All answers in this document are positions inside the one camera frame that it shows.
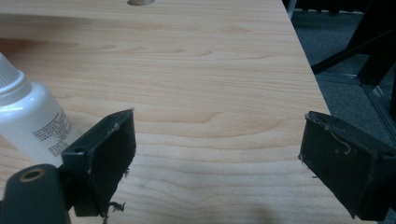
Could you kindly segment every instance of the wood grain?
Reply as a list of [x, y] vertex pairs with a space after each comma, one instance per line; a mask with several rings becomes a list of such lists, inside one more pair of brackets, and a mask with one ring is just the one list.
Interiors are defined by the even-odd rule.
[[[84, 133], [134, 108], [110, 223], [355, 223], [297, 160], [328, 113], [278, 0], [3, 0], [0, 51]], [[0, 190], [32, 165], [0, 138]], [[100, 223], [74, 217], [73, 223]]]

